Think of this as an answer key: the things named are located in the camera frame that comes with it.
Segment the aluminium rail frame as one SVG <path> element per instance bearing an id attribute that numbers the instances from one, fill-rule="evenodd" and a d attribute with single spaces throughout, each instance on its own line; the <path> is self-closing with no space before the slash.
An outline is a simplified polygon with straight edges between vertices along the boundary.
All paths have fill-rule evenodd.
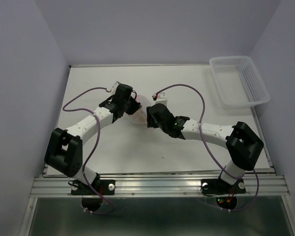
<path id="1" fill-rule="evenodd" d="M 152 94 L 173 84 L 169 91 L 174 112 L 193 118 L 206 104 L 206 121 L 242 120 L 261 132 L 254 109 L 224 110 L 219 106 L 208 65 L 94 66 L 70 69 L 64 100 L 96 86 L 119 81 Z M 238 196 L 240 212 L 215 208 L 201 194 L 204 178 L 216 177 L 218 168 L 198 142 L 180 142 L 149 131 L 147 144 L 137 155 L 119 157 L 108 149 L 113 134 L 106 128 L 90 166 L 103 179 L 116 181 L 115 211 L 108 215 L 84 213 L 81 197 L 70 192 L 68 179 L 46 167 L 33 182 L 20 234 L 23 236 L 295 236 L 295 213 L 283 176 L 272 168 L 267 150 L 257 163 L 258 174 L 246 174 L 247 192 Z"/>

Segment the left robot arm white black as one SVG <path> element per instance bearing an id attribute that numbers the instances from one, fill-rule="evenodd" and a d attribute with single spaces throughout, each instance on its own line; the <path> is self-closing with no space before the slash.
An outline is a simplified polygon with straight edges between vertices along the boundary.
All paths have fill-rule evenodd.
<path id="1" fill-rule="evenodd" d="M 83 146 L 93 136 L 100 137 L 102 128 L 113 124 L 124 114 L 132 115 L 141 109 L 136 100 L 134 89 L 116 82 L 105 90 L 110 96 L 92 111 L 87 108 L 76 108 L 73 112 L 85 111 L 88 116 L 66 129 L 56 128 L 52 131 L 45 154 L 45 163 L 72 177 L 81 183 L 88 193 L 99 190 L 99 174 L 87 167 L 83 159 Z"/>

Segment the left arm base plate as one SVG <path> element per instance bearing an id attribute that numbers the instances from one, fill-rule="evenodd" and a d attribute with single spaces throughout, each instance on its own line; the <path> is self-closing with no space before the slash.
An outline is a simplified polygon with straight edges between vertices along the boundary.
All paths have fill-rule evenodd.
<path id="1" fill-rule="evenodd" d="M 91 184 L 91 186 L 101 195 L 110 196 L 115 194 L 114 179 L 97 179 Z M 71 186 L 71 195 L 73 196 L 91 196 L 95 193 L 91 188 L 78 180 L 69 180 L 69 186 Z"/>

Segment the white mesh laundry bag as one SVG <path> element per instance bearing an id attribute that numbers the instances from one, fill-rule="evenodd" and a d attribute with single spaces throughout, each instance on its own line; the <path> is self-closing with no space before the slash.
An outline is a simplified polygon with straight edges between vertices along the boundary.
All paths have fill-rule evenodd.
<path id="1" fill-rule="evenodd" d="M 125 118 L 135 125 L 147 125 L 147 107 L 151 106 L 151 102 L 143 95 L 137 95 L 136 101 L 140 103 L 141 108 L 133 115 L 125 114 Z"/>

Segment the white plastic basket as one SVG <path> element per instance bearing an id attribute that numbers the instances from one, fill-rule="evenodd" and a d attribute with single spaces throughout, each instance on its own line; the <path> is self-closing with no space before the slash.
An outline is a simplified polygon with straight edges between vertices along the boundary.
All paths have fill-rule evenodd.
<path id="1" fill-rule="evenodd" d="M 250 57 L 216 57 L 210 59 L 209 65 L 224 108 L 251 108 L 270 101 L 263 79 Z"/>

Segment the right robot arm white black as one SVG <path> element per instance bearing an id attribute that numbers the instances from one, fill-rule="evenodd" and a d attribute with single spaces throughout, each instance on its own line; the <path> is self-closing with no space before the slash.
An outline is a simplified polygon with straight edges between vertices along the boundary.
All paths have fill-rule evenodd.
<path id="1" fill-rule="evenodd" d="M 160 128 L 172 138 L 201 141 L 210 156 L 208 143 L 225 148 L 231 160 L 225 167 L 218 164 L 222 173 L 216 186 L 222 192 L 232 189 L 246 171 L 254 170 L 264 148 L 263 141 L 245 122 L 233 126 L 199 123 L 189 117 L 175 117 L 161 103 L 147 107 L 147 126 Z"/>

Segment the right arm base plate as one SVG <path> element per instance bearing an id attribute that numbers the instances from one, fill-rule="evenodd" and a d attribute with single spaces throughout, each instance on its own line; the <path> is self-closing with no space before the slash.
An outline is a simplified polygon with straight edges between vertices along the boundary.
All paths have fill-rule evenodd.
<path id="1" fill-rule="evenodd" d="M 221 179 L 206 178 L 201 180 L 200 190 L 205 195 L 226 195 L 226 194 L 245 194 L 246 188 L 243 179 L 237 180 L 233 185 Z"/>

